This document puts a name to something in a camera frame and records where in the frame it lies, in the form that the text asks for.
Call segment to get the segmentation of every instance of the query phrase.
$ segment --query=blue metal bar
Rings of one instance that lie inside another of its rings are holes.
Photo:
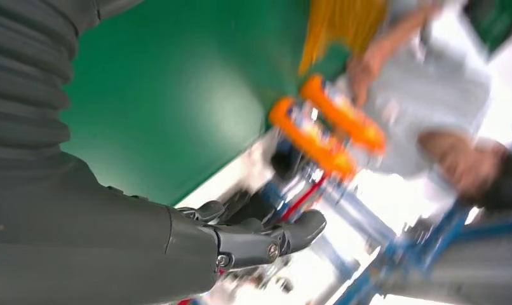
[[[470,241],[478,238],[489,238],[503,234],[512,234],[512,220],[504,220],[491,224],[479,224],[465,226],[456,235],[453,242]]]
[[[273,182],[268,182],[263,187],[264,191],[269,192],[269,196],[274,200],[284,200],[283,192]]]
[[[469,209],[455,205],[445,214],[441,222],[429,233],[424,243],[415,249],[421,269],[427,270],[434,260],[450,245],[466,223]]]
[[[371,269],[370,266],[367,267],[335,302],[335,305],[352,305],[361,300],[370,301],[377,293],[374,279],[370,274]]]

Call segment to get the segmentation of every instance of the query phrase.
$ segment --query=orange handle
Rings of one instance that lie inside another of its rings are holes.
[[[288,115],[293,103],[294,101],[290,97],[279,100],[269,113],[271,123],[278,126],[296,147],[317,162],[324,171],[334,173],[343,180],[353,178],[356,166],[343,147],[334,151],[331,147],[326,147],[316,137],[300,131],[294,124]]]
[[[331,124],[348,133],[354,144],[364,146],[373,153],[383,153],[385,134],[379,126],[350,103],[335,105],[324,92],[323,83],[321,75],[311,76],[301,88],[301,96],[320,109]]]

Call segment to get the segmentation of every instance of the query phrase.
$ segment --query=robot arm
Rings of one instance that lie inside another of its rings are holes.
[[[162,304],[209,290],[218,268],[306,247],[325,220],[211,226],[101,186],[60,150],[78,36],[139,1],[0,0],[0,304]]]

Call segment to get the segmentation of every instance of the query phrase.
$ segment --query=person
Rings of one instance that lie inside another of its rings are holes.
[[[455,60],[457,52],[452,48],[430,62],[419,59],[418,49],[409,47],[442,10],[440,2],[423,2],[389,17],[366,52],[352,58],[335,82],[336,89],[386,134],[382,160],[348,147],[360,168],[416,177],[432,166],[415,144],[422,132],[448,128],[475,134],[480,128],[490,101],[490,78],[483,67],[472,60]],[[434,43],[429,48],[441,49]]]
[[[456,190],[459,202],[492,214],[512,211],[512,149],[448,130],[424,132],[419,145]]]

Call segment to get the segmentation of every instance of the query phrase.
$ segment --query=human arm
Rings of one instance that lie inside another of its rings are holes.
[[[442,161],[450,153],[473,149],[473,141],[469,136],[447,130],[423,132],[419,135],[418,143],[436,161]]]
[[[368,87],[378,77],[383,65],[440,10],[440,4],[422,5],[373,41],[362,56],[353,58],[347,71],[355,105],[365,104]]]

